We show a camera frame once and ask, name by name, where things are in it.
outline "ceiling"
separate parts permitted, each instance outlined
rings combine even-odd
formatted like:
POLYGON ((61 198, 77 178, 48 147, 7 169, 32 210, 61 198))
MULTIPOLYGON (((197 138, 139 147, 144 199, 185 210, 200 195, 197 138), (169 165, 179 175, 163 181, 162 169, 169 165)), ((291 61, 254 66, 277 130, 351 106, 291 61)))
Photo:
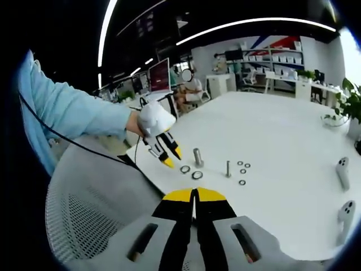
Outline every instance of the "ceiling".
POLYGON ((341 22, 333 21, 321 1, 316 0, 277 0, 277 4, 273 1, 260 4, 259 1, 222 0, 218 5, 211 5, 206 0, 167 0, 141 16, 139 23, 129 25, 160 1, 117 1, 107 30, 100 68, 99 38, 109 0, 46 1, 46 6, 42 6, 44 12, 39 16, 42 24, 51 27, 52 31, 39 30, 38 42, 32 50, 49 77, 92 91, 98 87, 98 73, 102 74, 104 85, 110 76, 120 73, 127 76, 138 67, 146 68, 144 62, 149 58, 171 57, 176 61, 194 47, 218 41, 270 34, 310 36, 323 42, 336 37, 335 33, 313 25, 275 21, 232 26, 175 45, 193 34, 233 21, 286 17, 311 20, 336 29, 342 27, 341 22), (178 29, 177 20, 187 24, 178 29), (145 29, 149 25, 152 30, 147 32, 145 29))

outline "light blue sleeve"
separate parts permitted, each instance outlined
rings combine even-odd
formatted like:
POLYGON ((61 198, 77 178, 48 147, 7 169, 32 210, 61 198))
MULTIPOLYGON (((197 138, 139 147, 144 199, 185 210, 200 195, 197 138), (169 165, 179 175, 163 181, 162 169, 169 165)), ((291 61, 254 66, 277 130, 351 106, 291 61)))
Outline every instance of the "light blue sleeve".
MULTIPOLYGON (((131 109, 77 90, 67 83, 54 83, 36 65, 31 68, 32 96, 37 115, 58 133, 69 138, 81 134, 117 135, 125 138, 131 109)), ((47 139, 57 136, 44 128, 47 139)))

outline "hand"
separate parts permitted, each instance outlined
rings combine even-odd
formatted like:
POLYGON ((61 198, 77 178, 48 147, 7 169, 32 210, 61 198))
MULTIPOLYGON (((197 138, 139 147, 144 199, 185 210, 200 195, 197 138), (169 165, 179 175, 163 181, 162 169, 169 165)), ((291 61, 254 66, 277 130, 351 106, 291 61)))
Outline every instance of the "hand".
POLYGON ((144 137, 143 132, 141 131, 141 129, 138 126, 138 115, 139 112, 138 111, 132 111, 132 113, 130 113, 128 122, 126 123, 126 129, 130 132, 136 133, 137 135, 144 137))

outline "metal cylinder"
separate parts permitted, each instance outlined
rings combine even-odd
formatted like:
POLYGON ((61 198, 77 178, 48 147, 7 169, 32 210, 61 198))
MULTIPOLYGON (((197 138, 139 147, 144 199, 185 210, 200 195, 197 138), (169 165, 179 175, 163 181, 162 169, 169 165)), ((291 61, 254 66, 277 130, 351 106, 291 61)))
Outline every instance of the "metal cylinder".
POLYGON ((227 173, 226 173, 226 177, 227 177, 227 178, 230 178, 230 177, 231 177, 230 161, 227 161, 227 173))
POLYGON ((199 148, 193 149, 194 153, 194 159, 196 160, 196 168, 202 168, 204 166, 204 162, 201 157, 201 152, 199 151, 199 148))

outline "monitor screen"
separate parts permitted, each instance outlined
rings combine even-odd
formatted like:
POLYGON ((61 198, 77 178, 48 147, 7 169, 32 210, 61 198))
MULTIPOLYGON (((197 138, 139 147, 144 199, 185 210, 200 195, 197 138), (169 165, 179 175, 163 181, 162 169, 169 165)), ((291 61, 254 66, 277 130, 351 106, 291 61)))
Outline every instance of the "monitor screen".
POLYGON ((170 91, 169 58, 149 68, 150 91, 170 91))

